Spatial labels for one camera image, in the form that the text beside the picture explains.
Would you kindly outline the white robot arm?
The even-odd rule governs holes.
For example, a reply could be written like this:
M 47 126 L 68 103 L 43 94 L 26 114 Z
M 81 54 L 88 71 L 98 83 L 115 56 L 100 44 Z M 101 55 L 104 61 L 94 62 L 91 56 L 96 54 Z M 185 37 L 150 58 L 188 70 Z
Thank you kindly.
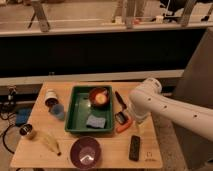
M 155 78 L 147 78 L 131 90 L 129 111 L 137 123 L 152 112 L 213 141 L 213 109 L 167 98 L 161 91 L 162 85 Z

